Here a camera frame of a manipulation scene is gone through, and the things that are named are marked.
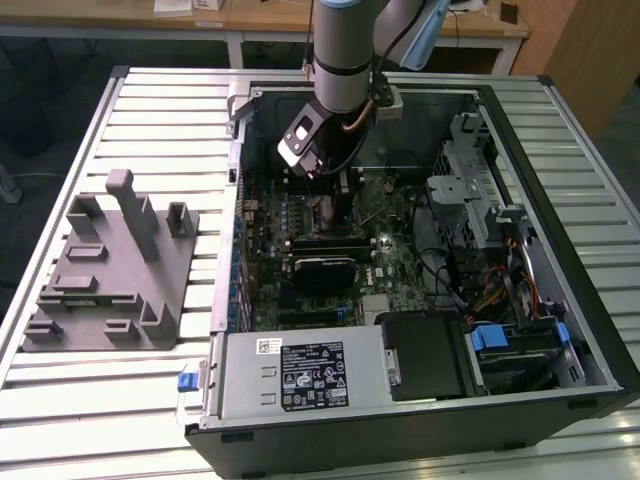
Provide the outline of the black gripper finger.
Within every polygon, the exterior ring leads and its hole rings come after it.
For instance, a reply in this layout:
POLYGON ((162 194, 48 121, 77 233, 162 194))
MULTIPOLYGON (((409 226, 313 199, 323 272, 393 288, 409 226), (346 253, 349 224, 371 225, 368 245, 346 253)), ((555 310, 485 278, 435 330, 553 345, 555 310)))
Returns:
POLYGON ((345 225, 352 210, 353 190, 348 171, 341 171, 335 178, 332 194, 332 224, 345 225))

